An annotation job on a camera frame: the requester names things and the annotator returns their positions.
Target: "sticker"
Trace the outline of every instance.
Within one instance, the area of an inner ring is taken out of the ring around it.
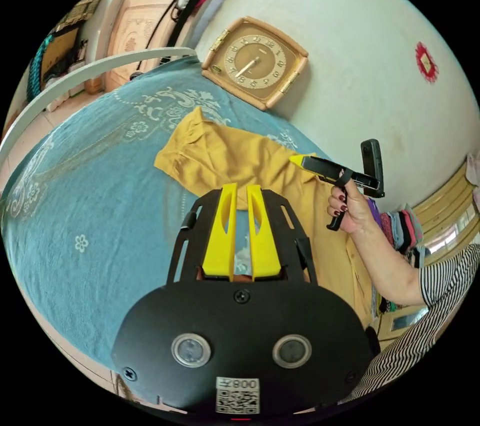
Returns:
[[[430,55],[427,47],[423,43],[417,43],[415,56],[418,69],[425,80],[429,81],[430,83],[435,83],[439,75],[439,69],[435,64],[432,55]]]
[[[248,378],[217,378],[217,413],[258,415],[260,413],[260,381]]]

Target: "purple cloth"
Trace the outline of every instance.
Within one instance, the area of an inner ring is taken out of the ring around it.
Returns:
[[[368,206],[370,207],[371,215],[375,219],[376,223],[382,227],[382,217],[380,216],[379,209],[377,208],[377,204],[373,201],[368,199]]]

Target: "black and white striped sleeve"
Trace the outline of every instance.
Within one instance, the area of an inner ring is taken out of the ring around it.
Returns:
[[[480,264],[480,245],[470,244],[454,257],[420,269],[428,312],[370,363],[360,383],[340,404],[387,385],[415,365],[435,344],[437,332],[462,300]]]

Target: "bed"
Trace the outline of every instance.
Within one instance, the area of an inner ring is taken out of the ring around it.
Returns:
[[[157,48],[99,60],[44,90],[5,137],[0,164],[59,94],[122,64],[161,56],[177,59],[101,96],[49,133],[0,199],[1,233],[19,286],[58,333],[112,370],[122,319],[166,283],[177,233],[196,199],[154,168],[186,114],[200,106],[209,120],[328,158],[288,121],[204,78],[194,50]],[[249,273],[247,231],[247,213],[239,212],[236,274]]]

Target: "screw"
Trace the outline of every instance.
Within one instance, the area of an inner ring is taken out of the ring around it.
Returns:
[[[356,377],[357,377],[357,372],[356,371],[350,371],[345,378],[345,382],[346,383],[352,383],[355,380]]]
[[[132,368],[124,368],[123,369],[123,375],[129,381],[136,381],[137,380],[137,374]]]
[[[250,300],[250,293],[247,290],[238,290],[235,291],[233,299],[240,305],[248,303]]]

